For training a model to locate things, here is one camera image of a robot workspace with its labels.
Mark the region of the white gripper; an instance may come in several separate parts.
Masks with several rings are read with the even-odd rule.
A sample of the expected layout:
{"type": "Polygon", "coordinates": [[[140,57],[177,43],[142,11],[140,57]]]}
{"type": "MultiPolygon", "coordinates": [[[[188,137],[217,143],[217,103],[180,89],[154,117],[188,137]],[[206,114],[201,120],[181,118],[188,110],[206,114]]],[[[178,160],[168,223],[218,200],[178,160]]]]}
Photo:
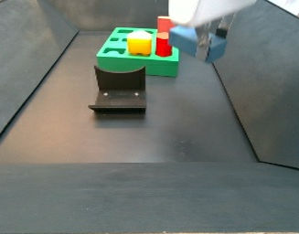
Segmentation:
{"type": "Polygon", "coordinates": [[[169,15],[177,25],[198,27],[196,29],[198,43],[196,56],[212,62],[212,24],[221,19],[216,35],[228,38],[236,21],[236,12],[255,5],[257,0],[169,0],[169,15]]]}

